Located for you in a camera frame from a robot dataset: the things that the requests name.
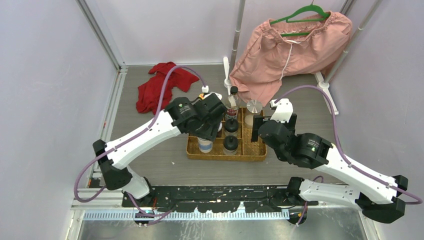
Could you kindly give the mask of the clear jar silver lid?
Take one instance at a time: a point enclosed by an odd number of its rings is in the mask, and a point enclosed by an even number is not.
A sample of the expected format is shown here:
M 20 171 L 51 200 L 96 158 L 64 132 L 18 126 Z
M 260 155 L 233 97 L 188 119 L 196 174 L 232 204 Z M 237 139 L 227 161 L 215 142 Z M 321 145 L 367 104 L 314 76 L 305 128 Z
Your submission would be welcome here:
M 256 99 L 251 99 L 246 103 L 244 123 L 248 128 L 253 128 L 254 116 L 259 115 L 262 110 L 262 103 Z

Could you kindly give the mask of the tall soy sauce bottle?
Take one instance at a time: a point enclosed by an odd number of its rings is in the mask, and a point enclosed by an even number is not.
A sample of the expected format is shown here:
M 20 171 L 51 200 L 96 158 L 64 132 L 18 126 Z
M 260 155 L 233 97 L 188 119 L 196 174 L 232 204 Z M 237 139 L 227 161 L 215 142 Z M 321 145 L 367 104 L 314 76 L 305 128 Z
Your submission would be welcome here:
M 230 94 L 228 95 L 225 106 L 226 106 L 226 112 L 224 115 L 224 120 L 230 120 L 230 119 L 238 119 L 238 112 L 240 108 L 241 99 L 239 97 L 239 90 L 236 86 L 232 86 L 230 88 Z

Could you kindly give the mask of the black cap sesame shaker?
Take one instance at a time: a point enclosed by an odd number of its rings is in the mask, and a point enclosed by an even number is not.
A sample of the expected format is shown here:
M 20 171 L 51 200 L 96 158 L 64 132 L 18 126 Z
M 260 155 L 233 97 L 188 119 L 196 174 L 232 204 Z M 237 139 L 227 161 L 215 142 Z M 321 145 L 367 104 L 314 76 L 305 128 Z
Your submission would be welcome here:
M 230 118 L 225 121 L 224 134 L 225 136 L 238 136 L 239 122 L 235 118 Z

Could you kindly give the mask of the woven bamboo divided tray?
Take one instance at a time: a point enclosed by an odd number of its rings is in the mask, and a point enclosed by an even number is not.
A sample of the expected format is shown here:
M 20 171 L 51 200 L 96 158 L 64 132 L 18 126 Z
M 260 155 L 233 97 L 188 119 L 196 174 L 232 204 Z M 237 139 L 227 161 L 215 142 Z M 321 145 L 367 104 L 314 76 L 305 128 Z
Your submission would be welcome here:
M 237 130 L 238 147 L 234 155 L 224 153 L 224 139 L 226 137 L 225 128 L 222 127 L 213 142 L 210 152 L 201 152 L 198 138 L 192 134 L 188 135 L 186 154 L 192 160 L 205 161 L 233 161 L 233 162 L 262 162 L 267 156 L 267 146 L 262 140 L 251 141 L 252 129 L 247 127 L 244 122 L 246 108 L 241 107 L 238 111 L 237 121 L 239 128 Z

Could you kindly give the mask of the blue label seasoning jar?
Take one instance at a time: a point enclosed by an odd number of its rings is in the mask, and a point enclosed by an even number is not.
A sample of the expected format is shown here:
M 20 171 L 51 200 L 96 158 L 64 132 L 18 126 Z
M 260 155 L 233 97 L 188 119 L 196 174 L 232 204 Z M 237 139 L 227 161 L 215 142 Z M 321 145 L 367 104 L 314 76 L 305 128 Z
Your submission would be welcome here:
M 213 149 L 212 141 L 198 137 L 197 142 L 198 142 L 198 148 L 202 153 L 209 153 L 212 151 Z

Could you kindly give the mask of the white lid sauce jar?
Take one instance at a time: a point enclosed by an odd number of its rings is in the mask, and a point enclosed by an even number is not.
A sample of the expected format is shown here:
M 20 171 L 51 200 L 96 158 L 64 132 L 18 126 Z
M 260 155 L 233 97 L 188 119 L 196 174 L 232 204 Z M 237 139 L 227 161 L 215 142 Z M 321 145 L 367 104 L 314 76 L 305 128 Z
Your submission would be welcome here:
M 219 126 L 218 126 L 218 130 L 217 130 L 217 134 L 216 134 L 216 137 L 217 138 L 221 138 L 221 136 L 222 136 L 222 128 L 223 128 L 223 124 L 222 124 L 222 122 L 220 122 L 219 123 Z

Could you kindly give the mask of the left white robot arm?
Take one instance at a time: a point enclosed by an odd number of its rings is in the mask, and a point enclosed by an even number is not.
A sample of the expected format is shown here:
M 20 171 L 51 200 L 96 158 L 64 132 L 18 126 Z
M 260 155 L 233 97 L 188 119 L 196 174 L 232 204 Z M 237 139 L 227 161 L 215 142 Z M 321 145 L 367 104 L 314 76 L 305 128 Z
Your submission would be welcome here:
M 105 142 L 93 143 L 96 161 L 108 190 L 121 189 L 142 207 L 154 199 L 149 181 L 130 169 L 138 156 L 161 142 L 181 134 L 214 141 L 226 112 L 222 95 L 211 92 L 195 100 L 177 97 L 157 115 L 130 133 Z

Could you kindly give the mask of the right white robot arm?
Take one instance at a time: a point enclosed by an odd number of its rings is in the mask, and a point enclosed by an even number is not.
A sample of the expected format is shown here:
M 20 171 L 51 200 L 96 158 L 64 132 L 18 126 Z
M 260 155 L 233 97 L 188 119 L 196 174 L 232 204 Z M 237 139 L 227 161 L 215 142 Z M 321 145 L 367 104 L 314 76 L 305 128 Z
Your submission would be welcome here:
M 295 133 L 297 115 L 288 123 L 256 115 L 251 140 L 261 139 L 274 150 L 277 159 L 300 168 L 331 175 L 342 185 L 316 183 L 291 177 L 285 190 L 293 205 L 327 202 L 360 210 L 379 223 L 390 224 L 403 217 L 406 202 L 399 198 L 407 190 L 408 179 L 402 175 L 386 176 L 340 154 L 337 146 L 314 133 Z

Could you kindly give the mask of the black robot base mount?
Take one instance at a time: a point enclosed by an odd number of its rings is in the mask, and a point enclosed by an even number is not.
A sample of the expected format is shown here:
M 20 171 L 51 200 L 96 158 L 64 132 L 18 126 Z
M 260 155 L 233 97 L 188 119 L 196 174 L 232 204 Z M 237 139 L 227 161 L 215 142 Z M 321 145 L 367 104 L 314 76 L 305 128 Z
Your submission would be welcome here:
M 122 206 L 135 209 L 135 222 L 165 220 L 286 219 L 295 224 L 303 202 L 289 198 L 285 185 L 157 185 L 137 199 L 123 192 Z

